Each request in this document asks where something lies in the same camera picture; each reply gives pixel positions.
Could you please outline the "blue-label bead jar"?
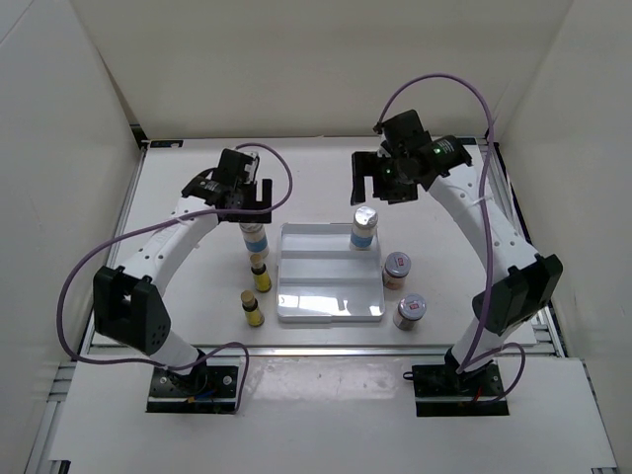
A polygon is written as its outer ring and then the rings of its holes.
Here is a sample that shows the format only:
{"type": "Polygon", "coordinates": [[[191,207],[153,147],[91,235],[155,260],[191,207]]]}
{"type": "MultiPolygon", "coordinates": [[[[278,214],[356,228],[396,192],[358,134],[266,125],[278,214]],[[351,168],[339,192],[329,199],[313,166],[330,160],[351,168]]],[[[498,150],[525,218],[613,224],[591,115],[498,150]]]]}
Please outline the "blue-label bead jar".
{"type": "Polygon", "coordinates": [[[265,225],[262,223],[240,223],[242,237],[250,255],[264,259],[269,254],[269,243],[265,225]]]}
{"type": "Polygon", "coordinates": [[[356,250],[367,250],[376,234],[378,223],[377,211],[369,206],[361,206],[355,210],[350,245],[356,250]]]}

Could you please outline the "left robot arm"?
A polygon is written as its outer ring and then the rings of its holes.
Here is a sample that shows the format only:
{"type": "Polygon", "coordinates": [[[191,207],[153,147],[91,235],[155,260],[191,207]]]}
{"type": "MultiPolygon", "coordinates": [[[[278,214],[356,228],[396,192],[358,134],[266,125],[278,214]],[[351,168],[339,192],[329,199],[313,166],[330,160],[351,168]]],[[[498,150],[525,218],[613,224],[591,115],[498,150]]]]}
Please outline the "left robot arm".
{"type": "Polygon", "coordinates": [[[272,181],[263,180],[257,199],[256,152],[224,149],[218,164],[194,176],[182,189],[175,223],[151,233],[149,240],[117,268],[101,267],[93,279],[95,330],[133,348],[167,371],[170,381],[186,395],[208,385],[203,352],[172,329],[163,302],[166,288],[198,243],[220,222],[269,223],[272,181]]]}

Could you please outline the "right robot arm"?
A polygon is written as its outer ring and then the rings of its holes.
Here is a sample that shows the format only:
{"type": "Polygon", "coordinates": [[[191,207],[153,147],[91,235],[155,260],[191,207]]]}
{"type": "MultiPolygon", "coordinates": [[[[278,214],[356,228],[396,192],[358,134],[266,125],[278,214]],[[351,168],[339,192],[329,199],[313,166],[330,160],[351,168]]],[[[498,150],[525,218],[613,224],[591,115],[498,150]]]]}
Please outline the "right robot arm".
{"type": "Polygon", "coordinates": [[[474,388],[508,336],[546,306],[563,271],[560,259],[541,255],[521,237],[494,200],[458,138],[433,139],[414,110],[380,121],[379,148],[352,156],[351,203],[374,198],[390,204],[414,201],[424,190],[450,215],[486,273],[472,300],[474,319],[444,357],[443,382],[454,394],[474,388]]]}

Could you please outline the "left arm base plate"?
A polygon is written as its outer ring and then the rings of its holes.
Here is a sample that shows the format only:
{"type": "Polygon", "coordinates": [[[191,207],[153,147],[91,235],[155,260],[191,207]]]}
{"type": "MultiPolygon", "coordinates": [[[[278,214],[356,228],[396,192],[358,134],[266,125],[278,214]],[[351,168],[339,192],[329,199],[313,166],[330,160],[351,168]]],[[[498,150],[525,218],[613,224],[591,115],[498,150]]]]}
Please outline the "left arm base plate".
{"type": "Polygon", "coordinates": [[[239,358],[209,360],[188,375],[155,368],[149,383],[146,409],[150,414],[228,415],[236,410],[239,358]]]}

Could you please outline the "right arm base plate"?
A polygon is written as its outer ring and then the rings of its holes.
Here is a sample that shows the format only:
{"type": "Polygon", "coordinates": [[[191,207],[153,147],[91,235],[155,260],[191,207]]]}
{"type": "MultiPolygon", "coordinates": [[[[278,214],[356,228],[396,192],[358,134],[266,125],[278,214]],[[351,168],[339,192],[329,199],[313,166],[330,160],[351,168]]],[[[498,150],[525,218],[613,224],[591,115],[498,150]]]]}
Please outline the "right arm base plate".
{"type": "Polygon", "coordinates": [[[413,383],[418,418],[504,417],[510,414],[499,367],[489,362],[458,378],[446,364],[413,365],[403,373],[413,383]]]}

